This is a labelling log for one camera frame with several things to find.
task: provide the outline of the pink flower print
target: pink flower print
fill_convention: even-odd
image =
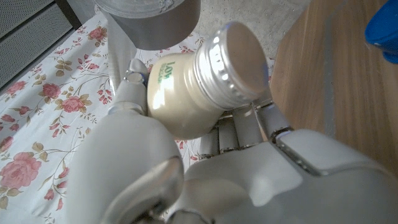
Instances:
[[[79,111],[79,109],[84,107],[85,105],[83,104],[83,102],[81,102],[78,96],[71,96],[69,97],[69,99],[66,99],[62,102],[62,106],[63,110],[71,113],[73,111]]]
[[[32,157],[33,153],[20,152],[14,156],[14,161],[9,162],[0,171],[2,179],[0,185],[19,189],[30,185],[37,177],[42,163]]]
[[[69,168],[65,168],[62,173],[58,176],[59,179],[66,177],[69,174]]]
[[[14,140],[13,137],[8,136],[5,139],[3,139],[0,143],[0,152],[6,151],[8,148],[10,148],[12,141]]]
[[[31,109],[27,106],[21,106],[21,108],[19,109],[19,114],[20,115],[24,115],[26,114],[26,112],[30,111]]]
[[[25,88],[25,84],[25,81],[16,82],[10,88],[8,88],[6,93],[13,95],[16,91]]]
[[[58,201],[58,207],[56,209],[56,211],[60,210],[63,206],[63,202],[62,202],[62,198],[60,198],[60,200]]]
[[[59,131],[60,131],[59,129],[55,130],[54,133],[52,133],[52,137],[53,138],[57,137]]]
[[[99,67],[100,66],[98,66],[98,65],[96,65],[94,63],[90,63],[89,66],[88,66],[89,69],[96,69],[96,68],[99,68]]]
[[[14,122],[14,121],[15,121],[15,119],[12,118],[12,116],[9,116],[8,114],[3,115],[3,116],[1,117],[1,119],[2,119],[3,121],[7,121],[7,122]]]
[[[18,128],[19,128],[19,124],[13,124],[13,125],[11,125],[10,130],[11,131],[18,131]]]
[[[49,191],[47,191],[47,194],[45,194],[44,199],[52,200],[53,198],[54,198],[54,191],[52,189],[49,189]]]
[[[48,83],[46,83],[46,84],[43,85],[43,93],[44,93],[45,96],[48,96],[50,98],[55,98],[59,94],[61,94],[61,89],[56,84],[48,84]]]
[[[66,186],[67,186],[67,181],[62,181],[61,183],[57,184],[57,188],[58,188],[58,189],[64,188],[64,187],[66,187]]]

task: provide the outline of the pink rose pattern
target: pink rose pattern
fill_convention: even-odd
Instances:
[[[2,212],[15,212],[13,197],[23,195],[31,200],[28,192],[37,192],[43,202],[49,203],[46,209],[51,214],[46,218],[62,216],[71,156],[90,134],[88,127],[96,124],[97,116],[104,116],[113,99],[103,21],[79,28],[0,96],[4,108],[0,114],[0,216]],[[137,55],[151,70],[158,57],[194,52],[201,42],[196,35],[184,44],[155,52],[139,50],[141,54]],[[183,158],[186,168],[199,161],[195,140],[179,141],[177,147],[187,155]]]
[[[41,165],[42,163],[36,161],[32,154],[20,152],[14,156],[14,161],[1,169],[0,185],[15,189],[27,187],[36,178]]]
[[[8,93],[10,95],[14,95],[17,91],[22,90],[23,88],[25,88],[25,84],[26,84],[25,81],[16,82],[10,88],[8,88],[6,93]]]
[[[50,98],[58,97],[61,94],[61,89],[56,84],[44,84],[43,85],[43,93],[45,96]]]
[[[80,108],[84,107],[84,103],[81,102],[78,96],[71,96],[62,102],[63,109],[68,112],[79,111]]]

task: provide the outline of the floral bedsheet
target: floral bedsheet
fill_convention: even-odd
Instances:
[[[0,96],[1,223],[67,223],[70,161],[113,100],[107,24],[95,15]],[[136,57],[150,70],[159,57],[194,52],[203,41],[193,33]],[[198,161],[199,139],[176,143],[185,169]]]

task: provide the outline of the wooden surface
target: wooden surface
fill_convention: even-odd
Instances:
[[[398,65],[364,39],[366,25],[385,2],[313,0],[279,45],[271,91],[295,129],[324,133],[330,34],[335,138],[398,176]],[[331,27],[325,33],[327,19]]]

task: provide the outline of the cream bottle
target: cream bottle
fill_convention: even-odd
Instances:
[[[267,62],[254,34],[230,22],[196,53],[170,54],[152,67],[148,115],[176,139],[208,133],[224,111],[246,105],[265,90]]]

